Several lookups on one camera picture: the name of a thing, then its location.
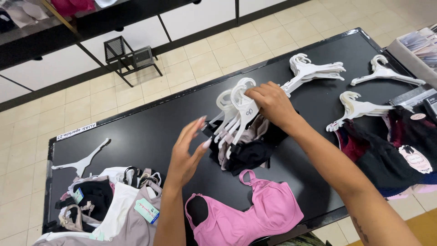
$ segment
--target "pink tag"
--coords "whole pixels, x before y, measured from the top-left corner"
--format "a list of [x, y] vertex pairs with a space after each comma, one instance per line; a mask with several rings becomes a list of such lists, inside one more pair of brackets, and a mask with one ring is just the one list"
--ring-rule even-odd
[[426, 114], [413, 114], [413, 115], [410, 117], [410, 119], [418, 120], [418, 119], [423, 119], [423, 118], [425, 118], [425, 117], [426, 117]]
[[407, 160], [408, 164], [421, 173], [431, 173], [433, 168], [428, 159], [415, 148], [402, 145], [399, 148], [399, 153]]

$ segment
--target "hand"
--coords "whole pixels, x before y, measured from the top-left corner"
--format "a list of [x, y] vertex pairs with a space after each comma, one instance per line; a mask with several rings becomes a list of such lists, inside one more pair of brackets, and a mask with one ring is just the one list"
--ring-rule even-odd
[[300, 117], [284, 90], [272, 81], [250, 88], [244, 95], [255, 100], [260, 113], [282, 130], [296, 117]]
[[191, 140], [197, 136], [196, 131], [203, 127], [205, 119], [206, 116], [201, 117], [182, 129], [179, 138], [173, 146], [166, 184], [179, 189], [193, 177], [197, 164], [211, 144], [211, 139], [208, 139], [197, 147], [192, 156], [188, 152]]

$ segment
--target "white cabinet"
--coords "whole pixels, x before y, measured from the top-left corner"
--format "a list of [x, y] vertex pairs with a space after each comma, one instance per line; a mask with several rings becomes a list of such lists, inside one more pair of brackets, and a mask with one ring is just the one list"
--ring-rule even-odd
[[83, 41], [81, 44], [89, 52], [91, 52], [91, 54], [99, 59], [99, 61], [106, 65], [103, 42], [119, 36], [123, 36], [126, 42], [128, 42], [128, 44], [134, 50], [138, 50], [149, 45], [153, 48], [169, 42], [167, 34], [165, 33], [164, 27], [162, 26], [158, 16], [153, 16], [151, 18], [125, 26], [121, 32], [108, 32], [87, 41]]
[[253, 13], [258, 10], [270, 7], [272, 5], [284, 2], [285, 0], [239, 0], [239, 16]]
[[29, 92], [31, 91], [12, 83], [3, 77], [0, 77], [0, 103], [22, 96]]
[[100, 67], [77, 45], [52, 52], [0, 71], [0, 74], [31, 90], [61, 82]]
[[235, 19], [235, 0], [201, 0], [161, 14], [171, 40]]

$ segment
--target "black metal stool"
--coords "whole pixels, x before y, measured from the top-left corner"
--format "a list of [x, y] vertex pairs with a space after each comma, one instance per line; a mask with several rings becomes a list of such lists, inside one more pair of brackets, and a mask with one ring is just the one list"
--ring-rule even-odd
[[[125, 79], [124, 76], [139, 71], [143, 68], [154, 66], [156, 71], [162, 76], [163, 74], [156, 66], [155, 61], [153, 60], [152, 50], [150, 46], [145, 48], [133, 51], [128, 42], [123, 38], [123, 36], [111, 39], [109, 41], [103, 42], [105, 48], [105, 58], [106, 63], [108, 65], [117, 63], [117, 68], [115, 72], [130, 86], [131, 83]], [[125, 45], [130, 50], [129, 53], [126, 53]], [[126, 68], [127, 72], [122, 72], [122, 68]]]

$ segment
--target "tattoo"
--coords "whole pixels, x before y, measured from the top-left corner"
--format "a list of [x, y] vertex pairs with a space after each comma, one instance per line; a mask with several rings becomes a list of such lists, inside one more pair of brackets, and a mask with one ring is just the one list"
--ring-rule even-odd
[[357, 218], [352, 216], [352, 221], [357, 225], [358, 231], [361, 233], [361, 235], [363, 235], [364, 241], [366, 241], [366, 243], [369, 243], [369, 238], [367, 237], [367, 235], [361, 229], [361, 226], [358, 224]]

